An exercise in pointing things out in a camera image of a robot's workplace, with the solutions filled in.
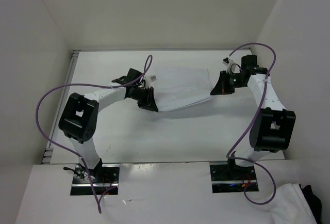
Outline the white skirt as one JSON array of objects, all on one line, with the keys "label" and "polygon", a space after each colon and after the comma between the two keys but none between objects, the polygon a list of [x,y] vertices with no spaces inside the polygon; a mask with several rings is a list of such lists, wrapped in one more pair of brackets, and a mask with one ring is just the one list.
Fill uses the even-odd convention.
[{"label": "white skirt", "polygon": [[186,108],[211,99],[209,71],[203,68],[157,67],[154,98],[159,112]]}]

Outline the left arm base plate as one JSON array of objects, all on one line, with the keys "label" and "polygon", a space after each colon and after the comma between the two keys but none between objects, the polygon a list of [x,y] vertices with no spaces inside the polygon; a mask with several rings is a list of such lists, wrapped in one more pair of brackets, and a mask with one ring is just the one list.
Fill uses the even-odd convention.
[{"label": "left arm base plate", "polygon": [[[87,196],[93,195],[88,175],[83,172],[80,165],[75,165],[74,169],[69,167],[63,168],[66,171],[73,172],[73,180],[71,185],[71,196]],[[119,164],[104,164],[101,176],[93,178],[93,187],[98,196],[105,193],[105,195],[117,195],[119,187]]]}]

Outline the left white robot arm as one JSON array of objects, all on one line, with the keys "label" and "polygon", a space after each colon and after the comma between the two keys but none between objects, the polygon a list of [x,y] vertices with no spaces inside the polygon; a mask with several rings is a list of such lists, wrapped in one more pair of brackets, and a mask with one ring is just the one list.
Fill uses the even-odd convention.
[{"label": "left white robot arm", "polygon": [[93,135],[100,111],[124,99],[133,99],[141,109],[158,112],[152,82],[156,76],[129,69],[128,74],[111,81],[108,88],[88,94],[69,96],[59,121],[59,129],[71,141],[79,154],[81,173],[90,181],[98,182],[105,174],[103,162],[96,152]]}]

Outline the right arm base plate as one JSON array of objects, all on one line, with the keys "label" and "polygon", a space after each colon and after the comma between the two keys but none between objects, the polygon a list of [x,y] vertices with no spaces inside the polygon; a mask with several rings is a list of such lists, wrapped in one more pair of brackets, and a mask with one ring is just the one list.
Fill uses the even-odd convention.
[{"label": "right arm base plate", "polygon": [[240,193],[259,191],[254,167],[240,167],[234,163],[210,163],[212,192]]}]

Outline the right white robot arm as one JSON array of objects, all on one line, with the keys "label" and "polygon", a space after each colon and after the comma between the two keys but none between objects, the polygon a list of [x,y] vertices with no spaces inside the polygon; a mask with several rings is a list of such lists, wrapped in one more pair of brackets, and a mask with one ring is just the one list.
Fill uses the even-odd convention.
[{"label": "right white robot arm", "polygon": [[239,65],[229,58],[223,63],[227,68],[220,72],[210,94],[228,95],[237,88],[247,87],[257,104],[257,113],[244,132],[249,137],[249,145],[240,150],[231,148],[228,152],[226,173],[231,179],[238,179],[255,162],[289,147],[296,115],[279,100],[268,69],[258,65],[257,56],[243,56]]}]

